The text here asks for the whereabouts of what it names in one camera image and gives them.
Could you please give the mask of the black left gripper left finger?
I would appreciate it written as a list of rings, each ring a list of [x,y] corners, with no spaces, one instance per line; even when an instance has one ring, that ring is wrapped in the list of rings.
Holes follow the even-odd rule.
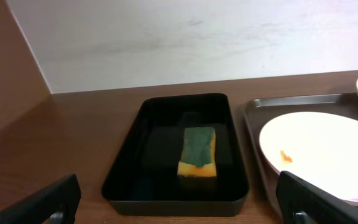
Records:
[[[81,190],[70,174],[0,211],[0,224],[75,222]]]

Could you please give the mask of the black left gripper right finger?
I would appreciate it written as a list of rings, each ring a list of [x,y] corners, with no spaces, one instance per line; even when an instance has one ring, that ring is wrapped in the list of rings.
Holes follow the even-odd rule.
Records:
[[[282,171],[276,198],[284,223],[358,224],[358,208],[288,171]]]

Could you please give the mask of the pink plate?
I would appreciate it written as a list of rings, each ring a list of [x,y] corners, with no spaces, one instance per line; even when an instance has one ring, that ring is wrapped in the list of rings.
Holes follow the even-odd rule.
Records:
[[[320,112],[287,113],[263,126],[259,145],[276,173],[289,171],[358,206],[358,120]]]

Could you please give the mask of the yellow green sponge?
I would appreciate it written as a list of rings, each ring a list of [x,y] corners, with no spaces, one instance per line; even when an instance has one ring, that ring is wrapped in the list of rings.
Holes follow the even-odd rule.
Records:
[[[216,132],[213,127],[185,128],[177,175],[217,177]]]

